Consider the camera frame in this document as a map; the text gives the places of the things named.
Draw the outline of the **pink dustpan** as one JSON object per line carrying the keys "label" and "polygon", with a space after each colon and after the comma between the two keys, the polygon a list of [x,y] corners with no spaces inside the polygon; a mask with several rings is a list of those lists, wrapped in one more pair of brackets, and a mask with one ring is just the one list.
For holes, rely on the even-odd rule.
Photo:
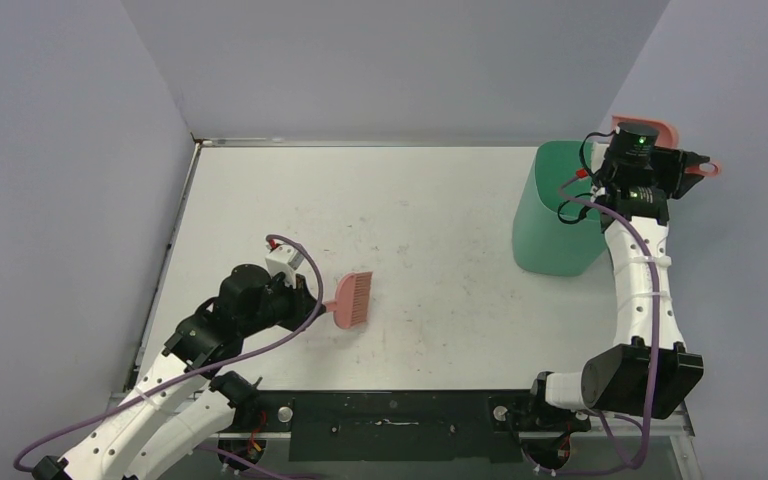
{"label": "pink dustpan", "polygon": [[[655,120],[644,117],[634,117],[627,115],[612,115],[611,127],[616,127],[622,122],[633,122],[648,125],[658,131],[658,139],[656,145],[659,147],[677,149],[679,145],[680,136],[677,129],[668,122]],[[715,177],[721,173],[721,166],[715,161],[703,162],[698,166],[688,165],[685,169],[686,173],[700,175],[702,177]]]}

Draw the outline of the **pink hand broom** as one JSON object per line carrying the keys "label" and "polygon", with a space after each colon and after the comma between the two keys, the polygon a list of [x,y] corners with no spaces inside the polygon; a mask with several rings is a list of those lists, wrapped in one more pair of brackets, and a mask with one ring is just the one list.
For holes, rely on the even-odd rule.
{"label": "pink hand broom", "polygon": [[371,271],[352,272],[338,282],[334,297],[324,303],[337,327],[348,330],[367,321],[372,278]]}

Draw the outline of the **green plastic waste bin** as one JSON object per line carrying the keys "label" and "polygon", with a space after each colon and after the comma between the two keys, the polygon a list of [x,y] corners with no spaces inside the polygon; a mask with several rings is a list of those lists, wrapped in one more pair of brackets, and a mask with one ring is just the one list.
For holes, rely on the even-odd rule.
{"label": "green plastic waste bin", "polygon": [[512,225],[515,263],[531,273],[576,277],[605,251],[599,213],[580,220],[582,206],[558,194],[581,168],[575,140],[554,140],[538,147]]}

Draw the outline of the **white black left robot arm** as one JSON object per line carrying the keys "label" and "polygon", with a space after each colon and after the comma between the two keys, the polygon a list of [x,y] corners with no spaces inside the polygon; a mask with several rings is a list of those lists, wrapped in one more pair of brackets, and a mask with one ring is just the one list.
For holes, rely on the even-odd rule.
{"label": "white black left robot arm", "polygon": [[295,269],[235,267],[217,295],[175,327],[119,405],[78,423],[89,435],[26,472],[35,479],[148,479],[210,435],[250,428],[258,417],[257,386],[229,367],[266,350],[245,352],[246,339],[280,327],[288,335],[271,344],[276,349],[325,311],[322,294],[311,293]]}

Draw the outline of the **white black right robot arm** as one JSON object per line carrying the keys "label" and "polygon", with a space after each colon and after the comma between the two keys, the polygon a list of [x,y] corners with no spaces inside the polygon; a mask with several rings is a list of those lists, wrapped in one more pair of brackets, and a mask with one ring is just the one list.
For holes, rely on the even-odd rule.
{"label": "white black right robot arm", "polygon": [[613,344],[578,373],[543,373],[525,402],[528,421],[548,429],[567,411],[595,410],[665,419],[704,373],[703,358],[688,352],[676,321],[668,270],[669,203],[719,174],[705,155],[661,146],[659,130],[640,120],[617,120],[585,197],[566,201],[599,213],[612,264],[617,324]]}

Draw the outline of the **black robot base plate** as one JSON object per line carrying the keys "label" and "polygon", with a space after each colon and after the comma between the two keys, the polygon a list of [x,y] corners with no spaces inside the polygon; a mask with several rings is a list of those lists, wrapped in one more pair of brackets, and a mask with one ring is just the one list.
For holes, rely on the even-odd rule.
{"label": "black robot base plate", "polygon": [[252,463],[278,447],[291,462],[515,463],[524,452],[565,459],[571,435],[590,429],[527,390],[263,391],[213,441]]}

